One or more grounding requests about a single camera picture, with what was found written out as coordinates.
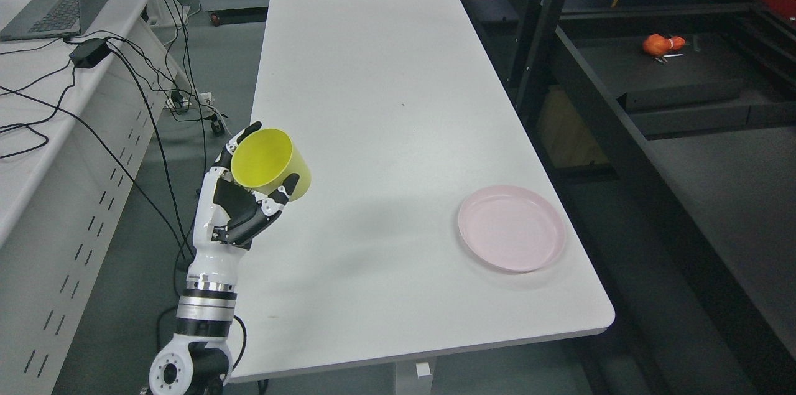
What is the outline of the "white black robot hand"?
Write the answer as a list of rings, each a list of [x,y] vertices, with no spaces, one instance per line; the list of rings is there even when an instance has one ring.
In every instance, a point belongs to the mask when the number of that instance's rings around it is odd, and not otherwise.
[[[237,267],[251,242],[276,221],[291,202],[299,175],[290,174],[268,194],[239,185],[231,175],[231,158],[239,143],[262,127],[253,122],[233,135],[207,169],[193,225],[195,258],[188,282],[237,284]]]

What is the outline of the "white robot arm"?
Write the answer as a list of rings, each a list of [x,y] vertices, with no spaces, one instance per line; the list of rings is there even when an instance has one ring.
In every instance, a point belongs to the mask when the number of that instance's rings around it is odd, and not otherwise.
[[[236,359],[228,337],[235,286],[188,282],[176,309],[175,332],[150,365],[142,394],[222,394]]]

